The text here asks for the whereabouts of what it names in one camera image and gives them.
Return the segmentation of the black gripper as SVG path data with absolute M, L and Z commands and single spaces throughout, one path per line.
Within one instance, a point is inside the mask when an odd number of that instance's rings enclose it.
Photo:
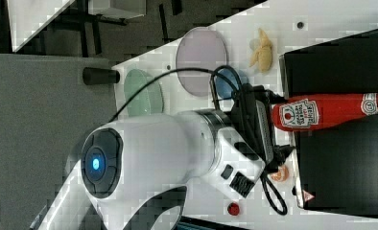
M 243 84 L 232 94 L 234 105 L 230 111 L 230 119 L 237 131 L 242 135 L 251 149 L 260 157 L 264 156 L 264 148 L 260 143 L 257 128 L 256 105 L 253 87 Z

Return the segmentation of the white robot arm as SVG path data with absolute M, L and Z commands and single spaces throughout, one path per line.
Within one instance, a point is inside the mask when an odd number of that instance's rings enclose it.
M 106 230 L 173 230 L 189 180 L 232 201 L 249 198 L 272 160 L 265 105 L 245 84 L 232 109 L 118 120 L 92 130 L 67 158 L 66 178 L 32 230 L 78 230 L 94 209 Z

